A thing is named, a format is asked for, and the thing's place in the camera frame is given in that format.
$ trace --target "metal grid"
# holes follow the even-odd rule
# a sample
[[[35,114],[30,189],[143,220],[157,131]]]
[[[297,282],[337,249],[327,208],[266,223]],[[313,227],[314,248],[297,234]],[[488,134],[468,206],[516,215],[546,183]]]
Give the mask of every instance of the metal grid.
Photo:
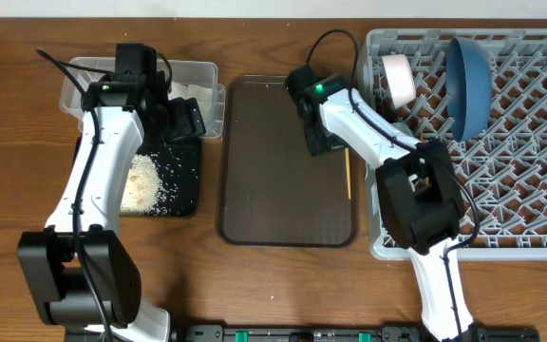
[[[387,38],[373,48],[372,32]],[[382,108],[388,102],[379,56],[384,52],[407,54],[418,98],[396,114],[416,137],[438,138],[447,144],[458,177],[479,206],[481,234],[475,247],[489,249],[472,248],[475,251],[469,258],[504,259],[508,257],[489,250],[547,247],[547,30],[537,34],[525,30],[421,30],[421,35],[412,30],[410,40],[399,39],[406,34],[398,30],[392,31],[396,32],[395,43],[389,31],[372,32],[367,50],[382,54],[367,57],[372,70],[371,104]],[[453,119],[446,112],[450,97],[444,87],[445,51],[450,39],[458,35],[480,40],[488,51],[494,88],[488,126],[468,142],[453,140]],[[361,88],[364,92],[369,86]],[[376,191],[373,185],[367,182],[368,192]],[[371,218],[371,224],[377,224],[376,220]],[[461,224],[460,238],[467,238],[473,227],[471,213]],[[399,251],[389,253],[400,248],[385,228],[375,229],[374,235],[371,251],[377,257],[405,257]],[[547,258],[545,252],[522,251],[520,255],[509,258]]]

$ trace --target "blue bowl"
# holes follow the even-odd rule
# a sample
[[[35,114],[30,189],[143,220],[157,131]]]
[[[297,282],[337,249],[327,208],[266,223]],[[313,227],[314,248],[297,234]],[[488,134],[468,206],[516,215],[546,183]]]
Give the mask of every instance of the blue bowl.
[[[475,41],[455,38],[446,60],[448,113],[455,120],[451,131],[465,142],[486,128],[491,115],[493,87],[486,52]]]

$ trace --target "pile of grains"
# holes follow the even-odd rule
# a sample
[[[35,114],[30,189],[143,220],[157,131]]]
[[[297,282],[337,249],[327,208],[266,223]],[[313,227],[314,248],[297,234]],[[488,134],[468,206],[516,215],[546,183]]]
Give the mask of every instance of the pile of grains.
[[[158,170],[149,156],[134,156],[128,180],[123,189],[122,213],[146,214],[156,206],[162,197],[161,180]]]

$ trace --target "wooden table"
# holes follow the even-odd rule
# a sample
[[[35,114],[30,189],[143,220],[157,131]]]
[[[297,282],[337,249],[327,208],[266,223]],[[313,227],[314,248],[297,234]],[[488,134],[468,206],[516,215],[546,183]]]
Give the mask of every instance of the wooden table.
[[[41,230],[60,199],[78,137],[76,119],[58,108],[63,75],[37,56],[37,47],[69,60],[114,56],[116,43],[143,42],[169,59],[216,63],[219,82],[229,88],[244,74],[286,75],[330,28],[350,29],[363,42],[370,29],[423,27],[547,28],[547,21],[0,19],[0,340],[51,341],[63,334],[39,320],[16,259],[20,234]],[[314,59],[322,62],[321,70],[348,73],[351,44],[331,36]],[[421,300],[410,263],[377,261],[368,252],[364,203],[360,233],[348,248],[223,242],[215,230],[221,146],[204,146],[193,217],[121,221],[122,242],[141,270],[147,297],[182,323],[419,321]],[[465,262],[461,271],[478,322],[535,326],[547,341],[547,262]]]

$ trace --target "clear plastic container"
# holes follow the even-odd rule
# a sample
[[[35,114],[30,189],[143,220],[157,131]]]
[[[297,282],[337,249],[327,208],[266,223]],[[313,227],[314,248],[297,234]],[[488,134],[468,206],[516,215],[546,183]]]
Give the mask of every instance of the clear plastic container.
[[[212,102],[210,103],[209,111],[202,113],[206,133],[202,136],[205,139],[220,138],[223,128],[224,110],[225,107],[225,90],[224,87],[218,86],[218,68],[214,63],[210,62],[192,62],[192,61],[168,61],[172,68],[172,81],[183,86],[201,86],[212,91]],[[115,58],[113,57],[76,57],[70,62],[83,67],[95,67],[103,70],[115,70]],[[165,70],[167,67],[162,60],[158,60],[158,70]],[[93,81],[98,81],[103,74],[98,72],[88,72],[69,68],[69,71],[75,76],[84,88]],[[69,113],[78,119],[84,115],[81,106],[81,95],[69,79],[65,78],[63,83],[63,92],[60,102],[61,110]]]

